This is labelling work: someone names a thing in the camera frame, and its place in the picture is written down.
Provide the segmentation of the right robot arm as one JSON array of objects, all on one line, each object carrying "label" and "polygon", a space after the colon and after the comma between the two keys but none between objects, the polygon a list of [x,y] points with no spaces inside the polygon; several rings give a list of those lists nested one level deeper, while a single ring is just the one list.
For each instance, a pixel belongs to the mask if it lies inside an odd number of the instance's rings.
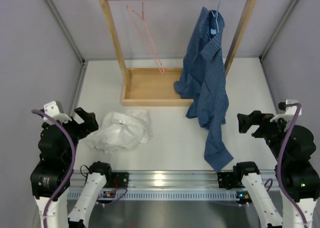
[{"label": "right robot arm", "polygon": [[277,160],[275,176],[282,198],[279,212],[262,181],[253,161],[239,162],[233,167],[233,182],[245,187],[258,214],[262,228],[310,228],[313,213],[320,197],[320,176],[310,163],[316,150],[314,136],[307,128],[258,110],[238,114],[238,129],[245,134],[257,126],[254,138],[262,138]]}]

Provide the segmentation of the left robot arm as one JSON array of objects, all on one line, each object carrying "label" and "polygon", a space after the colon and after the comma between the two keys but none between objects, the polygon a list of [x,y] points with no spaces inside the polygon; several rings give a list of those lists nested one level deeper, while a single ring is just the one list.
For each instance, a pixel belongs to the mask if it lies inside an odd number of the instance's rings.
[{"label": "left robot arm", "polygon": [[77,145],[79,140],[97,131],[99,125],[95,113],[88,113],[81,107],[76,108],[75,113],[82,118],[82,123],[62,113],[56,105],[52,108],[52,113],[44,109],[32,110],[44,120],[38,142],[39,162],[30,176],[41,227],[87,228],[102,188],[113,183],[112,168],[108,163],[94,162],[88,168],[80,197],[72,211],[68,211],[67,199]]}]

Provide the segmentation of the white shirt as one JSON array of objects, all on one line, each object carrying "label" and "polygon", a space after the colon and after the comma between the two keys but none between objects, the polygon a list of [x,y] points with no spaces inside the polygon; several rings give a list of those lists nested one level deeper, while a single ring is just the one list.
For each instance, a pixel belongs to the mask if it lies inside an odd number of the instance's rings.
[{"label": "white shirt", "polygon": [[89,148],[110,155],[119,149],[130,151],[139,144],[146,144],[152,136],[150,113],[132,108],[124,113],[107,113],[100,128],[84,140]]}]

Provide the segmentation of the pink wire hanger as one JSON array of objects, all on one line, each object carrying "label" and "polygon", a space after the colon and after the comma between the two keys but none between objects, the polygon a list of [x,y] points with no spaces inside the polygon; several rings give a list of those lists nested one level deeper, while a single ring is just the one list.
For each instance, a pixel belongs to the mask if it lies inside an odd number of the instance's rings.
[{"label": "pink wire hanger", "polygon": [[[160,57],[159,57],[158,49],[156,47],[156,44],[153,40],[152,34],[149,30],[149,27],[148,27],[146,19],[145,19],[144,0],[141,0],[141,12],[140,13],[137,12],[135,9],[133,9],[130,5],[127,5],[126,8],[127,8],[128,14],[131,17],[131,20],[132,20],[137,32],[139,33],[139,35],[140,35],[145,47],[147,48],[149,54],[153,58],[153,61],[156,64],[160,74],[164,75],[165,68],[163,66],[163,63],[162,63]],[[144,35],[143,31],[139,28],[134,14],[142,21],[146,35]]]}]

